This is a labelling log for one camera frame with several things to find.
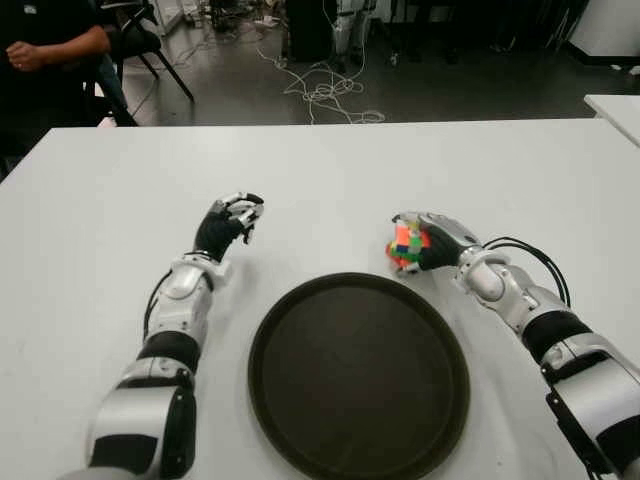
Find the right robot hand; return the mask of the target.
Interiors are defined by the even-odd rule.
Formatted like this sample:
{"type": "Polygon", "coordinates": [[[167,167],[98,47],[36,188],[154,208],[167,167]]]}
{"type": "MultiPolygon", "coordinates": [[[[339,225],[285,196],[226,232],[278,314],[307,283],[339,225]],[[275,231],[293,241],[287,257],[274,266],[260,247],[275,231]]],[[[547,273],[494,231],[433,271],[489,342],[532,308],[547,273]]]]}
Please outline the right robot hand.
{"type": "Polygon", "coordinates": [[[400,275],[457,266],[467,250],[481,249],[471,231],[446,215],[406,211],[392,223],[395,236],[385,252],[400,275]]]}

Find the person's bare hand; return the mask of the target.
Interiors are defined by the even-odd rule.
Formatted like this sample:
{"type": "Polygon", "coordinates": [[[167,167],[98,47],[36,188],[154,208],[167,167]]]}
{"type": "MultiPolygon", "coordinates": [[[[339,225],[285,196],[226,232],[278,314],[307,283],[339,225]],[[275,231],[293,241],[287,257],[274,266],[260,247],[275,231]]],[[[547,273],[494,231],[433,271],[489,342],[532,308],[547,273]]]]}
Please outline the person's bare hand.
{"type": "Polygon", "coordinates": [[[33,72],[41,69],[45,60],[39,46],[17,41],[6,49],[10,65],[21,72],[33,72]]]}

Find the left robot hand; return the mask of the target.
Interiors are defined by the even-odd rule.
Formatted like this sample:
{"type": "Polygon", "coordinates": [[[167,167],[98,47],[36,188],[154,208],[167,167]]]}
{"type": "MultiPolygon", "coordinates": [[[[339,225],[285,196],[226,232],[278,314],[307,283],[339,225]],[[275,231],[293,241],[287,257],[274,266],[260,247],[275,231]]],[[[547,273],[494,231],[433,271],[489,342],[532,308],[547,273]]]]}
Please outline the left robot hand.
{"type": "Polygon", "coordinates": [[[216,200],[198,227],[193,250],[221,262],[237,238],[245,244],[250,242],[264,205],[260,196],[249,192],[235,192],[216,200]]]}

